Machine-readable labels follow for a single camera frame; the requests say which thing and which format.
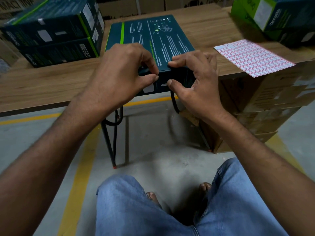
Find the wooden table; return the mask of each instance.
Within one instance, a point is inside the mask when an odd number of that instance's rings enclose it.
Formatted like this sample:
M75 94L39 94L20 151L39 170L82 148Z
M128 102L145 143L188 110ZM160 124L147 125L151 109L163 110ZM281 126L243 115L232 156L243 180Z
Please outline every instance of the wooden table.
M111 23L168 14L174 15L192 45L201 51L214 52L215 46L246 38L294 63L310 59L277 42L266 41L260 32L231 19L227 11L215 4L105 21L102 53ZM220 79L245 74L221 55L217 58ZM93 58L35 69L20 58L0 79L0 116L68 105L85 87L99 62L100 58Z

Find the blue jeans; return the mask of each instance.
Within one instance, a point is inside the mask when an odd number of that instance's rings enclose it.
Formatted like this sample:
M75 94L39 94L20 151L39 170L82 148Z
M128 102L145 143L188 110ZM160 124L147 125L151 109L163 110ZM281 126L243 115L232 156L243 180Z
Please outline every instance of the blue jeans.
M184 226L145 195L134 177L113 175L98 189L96 235L287 235L237 158L218 169L205 210Z

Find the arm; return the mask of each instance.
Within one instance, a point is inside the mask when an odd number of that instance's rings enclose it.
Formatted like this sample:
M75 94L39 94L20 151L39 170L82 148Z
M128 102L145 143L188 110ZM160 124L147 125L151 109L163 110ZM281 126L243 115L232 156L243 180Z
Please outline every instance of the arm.
M141 63L153 74L138 76ZM33 235L85 137L111 112L156 81L157 74L154 59L140 44L117 44L106 51L86 88L0 175L1 235Z
M196 81L188 89L168 85L187 109L209 124L230 146L256 190L290 235L315 232L315 183L255 138L224 110L218 93L216 58L200 51L175 56L172 67L187 65Z

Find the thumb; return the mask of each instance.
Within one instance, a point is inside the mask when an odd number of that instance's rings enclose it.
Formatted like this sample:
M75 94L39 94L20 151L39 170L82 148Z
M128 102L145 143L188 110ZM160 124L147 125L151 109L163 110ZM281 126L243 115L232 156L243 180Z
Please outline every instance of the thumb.
M179 98L181 98L184 92L186 91L186 88L181 83L179 83L177 80L174 80L174 79L169 79L167 81L167 85L169 89L172 90L174 93L176 93L176 95Z
M153 84L155 81L158 80L158 75L149 74L144 76L138 76L137 78L137 87L142 90L149 85Z

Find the forearm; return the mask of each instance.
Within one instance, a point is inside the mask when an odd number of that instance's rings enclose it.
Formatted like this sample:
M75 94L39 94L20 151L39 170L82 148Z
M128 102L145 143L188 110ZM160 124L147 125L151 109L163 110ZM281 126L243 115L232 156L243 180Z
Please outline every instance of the forearm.
M32 235L95 121L76 100L52 127L0 176L2 235Z
M225 110L208 116L204 121L234 151L256 190L284 229L290 235L311 235L315 232L312 222L315 218L315 183L261 143Z

